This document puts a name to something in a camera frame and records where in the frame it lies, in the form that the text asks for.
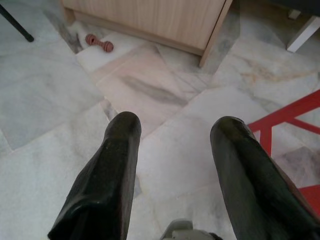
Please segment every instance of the wooden cabinet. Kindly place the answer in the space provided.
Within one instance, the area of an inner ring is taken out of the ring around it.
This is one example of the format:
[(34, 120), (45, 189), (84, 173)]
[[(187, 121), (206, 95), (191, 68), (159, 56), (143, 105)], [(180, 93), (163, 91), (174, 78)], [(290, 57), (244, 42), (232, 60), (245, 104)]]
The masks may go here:
[(62, 0), (69, 19), (205, 55), (232, 0)]

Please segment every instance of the white marble tile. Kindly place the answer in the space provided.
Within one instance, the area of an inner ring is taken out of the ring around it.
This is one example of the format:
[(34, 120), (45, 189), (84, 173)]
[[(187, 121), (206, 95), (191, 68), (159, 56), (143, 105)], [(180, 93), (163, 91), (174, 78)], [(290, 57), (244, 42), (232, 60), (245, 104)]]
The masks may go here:
[(183, 98), (190, 101), (208, 87), (208, 75), (183, 71), (171, 71), (175, 84), (179, 86)]
[(42, 48), (0, 56), (0, 128), (12, 149), (103, 99), (84, 70)]
[(232, 85), (284, 106), (315, 90), (319, 84), (317, 68), (312, 59), (241, 37), (221, 63), (210, 86)]
[(106, 117), (109, 120), (112, 120), (118, 112), (115, 110), (115, 108), (112, 106), (111, 102), (108, 99), (104, 99), (100, 102), (100, 106), (102, 107)]
[[(213, 124), (223, 116), (235, 116), (251, 123), (266, 114), (249, 96), (235, 88), (202, 92), (142, 141), (137, 166), (142, 192), (153, 201), (161, 202), (217, 183), (209, 138)], [(276, 155), (303, 146), (277, 128), (272, 144)]]
[(37, 47), (37, 49), (29, 51), (29, 54), (67, 65), (73, 64), (80, 66), (77, 61), (76, 55), (63, 39), (47, 44), (45, 46)]
[(29, 5), (30, 7), (39, 8), (43, 3), (53, 2), (52, 0), (14, 0), (14, 2)]
[(141, 38), (118, 32), (108, 34), (106, 37), (101, 39), (101, 41), (112, 42), (114, 45), (113, 51), (107, 53), (99, 46), (90, 46), (76, 55), (79, 63), (89, 73), (129, 53), (131, 50), (138, 48), (146, 42)]
[[(319, 111), (313, 113), (316, 121), (313, 121), (314, 118), (307, 118), (304, 119), (302, 117), (297, 117), (298, 119), (306, 122), (310, 122), (311, 124), (315, 126), (319, 126)], [(298, 138), (305, 146), (307, 146), (309, 149), (316, 153), (320, 153), (320, 135), (304, 130), (302, 128), (293, 126), (291, 124), (285, 123), (284, 124), (285, 130), (290, 133), (291, 135)]]
[(189, 219), (193, 228), (236, 240), (219, 183), (199, 188), (155, 205), (155, 214), (164, 232), (175, 219)]
[(4, 133), (0, 130), (0, 158), (12, 153), (12, 149), (8, 144), (8, 141)]
[(0, 161), (0, 239), (46, 239), (107, 126), (100, 105)]
[(165, 63), (177, 71), (211, 74), (211, 72), (202, 70), (198, 67), (200, 60), (200, 56), (198, 55), (161, 44), (156, 44), (156, 47)]
[(62, 39), (40, 9), (7, 0), (1, 1), (1, 4), (34, 37), (34, 42), (28, 42), (4, 17), (0, 17), (0, 56)]
[(142, 137), (173, 116), (190, 98), (193, 88), (181, 85), (153, 45), (139, 50), (129, 60), (97, 83), (117, 112), (138, 115)]
[(297, 51), (296, 53), (313, 59), (320, 70), (320, 32), (316, 31)]
[(266, 22), (267, 20), (261, 19), (259, 16), (242, 12), (240, 16), (241, 35), (285, 48), (285, 43), (278, 38)]
[(148, 47), (150, 48), (151, 45), (152, 44), (149, 42), (142, 44), (141, 46), (132, 49), (128, 53), (97, 68), (93, 72), (90, 72), (89, 75), (92, 81), (95, 84), (99, 83), (100, 81), (105, 79), (108, 75), (118, 70), (118, 68), (120, 68), (122, 65), (126, 64), (128, 61), (131, 61), (133, 58), (136, 58), (137, 56), (145, 54), (146, 49), (148, 49)]
[(162, 235), (154, 214), (154, 207), (143, 195), (133, 200), (127, 240), (158, 240)]
[(297, 188), (320, 184), (320, 156), (307, 147), (287, 152), (274, 160)]

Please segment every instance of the red chair leg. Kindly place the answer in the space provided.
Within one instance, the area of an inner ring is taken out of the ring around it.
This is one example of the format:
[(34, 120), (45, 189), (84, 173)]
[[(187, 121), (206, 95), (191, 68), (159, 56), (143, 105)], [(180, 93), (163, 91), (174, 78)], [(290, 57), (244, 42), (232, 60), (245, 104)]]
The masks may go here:
[(313, 210), (320, 216), (320, 185), (307, 186), (299, 190)]
[(272, 148), (272, 128), (262, 128), (260, 131), (260, 144), (263, 149), (271, 156)]

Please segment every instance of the white table leg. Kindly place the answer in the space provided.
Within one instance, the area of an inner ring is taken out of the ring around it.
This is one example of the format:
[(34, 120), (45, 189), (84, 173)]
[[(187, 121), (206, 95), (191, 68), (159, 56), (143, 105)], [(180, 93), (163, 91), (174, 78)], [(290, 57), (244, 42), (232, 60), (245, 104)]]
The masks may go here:
[(312, 16), (309, 21), (300, 29), (300, 31), (288, 43), (286, 49), (295, 53), (312, 34), (320, 28), (320, 17)]
[(296, 20), (300, 14), (301, 14), (300, 11), (295, 10), (295, 9), (291, 9), (288, 13), (288, 18)]

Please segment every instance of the leg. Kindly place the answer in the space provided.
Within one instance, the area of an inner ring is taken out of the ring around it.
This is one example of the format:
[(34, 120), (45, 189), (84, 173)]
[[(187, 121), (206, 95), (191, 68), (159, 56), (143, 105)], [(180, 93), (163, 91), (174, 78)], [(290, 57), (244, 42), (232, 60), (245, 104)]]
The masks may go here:
[(5, 10), (5, 8), (0, 4), (0, 14), (2, 16), (4, 16), (5, 19), (7, 19), (9, 21), (9, 23), (12, 24), (12, 26), (15, 27), (15, 29), (17, 29), (28, 42), (33, 42), (35, 39), (33, 36), (31, 36), (15, 19), (13, 16), (10, 15), (9, 12), (7, 12), (7, 10)]
[(271, 156), (272, 148), (272, 128), (266, 127), (262, 128), (260, 131), (260, 145), (266, 151), (266, 153)]
[(202, 68), (205, 65), (205, 62), (207, 60), (207, 57), (209, 56), (211, 48), (214, 45), (215, 40), (216, 40), (216, 38), (218, 36), (218, 33), (219, 33), (220, 28), (222, 26), (222, 23), (224, 22), (225, 17), (227, 16), (227, 13), (228, 13), (228, 10), (230, 8), (231, 3), (232, 3), (232, 0), (226, 0), (224, 2), (224, 5), (223, 5), (222, 10), (221, 10), (221, 13), (220, 13), (220, 15), (219, 15), (219, 17), (217, 19), (217, 22), (215, 24), (213, 32), (212, 32), (212, 34), (210, 36), (209, 42), (206, 45), (205, 50), (203, 52), (203, 55), (201, 57), (201, 60), (200, 60), (200, 63), (199, 63), (199, 67), (200, 68)]
[(303, 28), (288, 43), (286, 49), (295, 53), (315, 31), (320, 28), (320, 17), (312, 16)]
[(284, 122), (289, 122), (294, 125), (303, 125), (304, 129), (310, 128), (306, 126), (306, 124), (301, 124), (301, 121), (297, 123), (297, 121), (292, 122), (291, 120), (316, 108), (320, 108), (320, 90), (300, 98), (299, 100), (250, 123), (248, 126), (252, 132), (259, 131), (263, 128), (273, 127)]
[(301, 14), (300, 11), (295, 10), (295, 9), (291, 9), (288, 13), (288, 18), (290, 18), (292, 20), (296, 20), (300, 14)]
[(304, 129), (304, 130), (307, 130), (307, 131), (310, 131), (312, 133), (315, 133), (315, 134), (319, 134), (320, 135), (320, 127), (318, 126), (314, 126), (310, 123), (307, 123), (305, 121), (301, 121), (299, 119), (292, 119), (292, 120), (289, 120), (287, 121), (288, 124), (292, 124), (298, 128), (301, 128), (301, 129)]

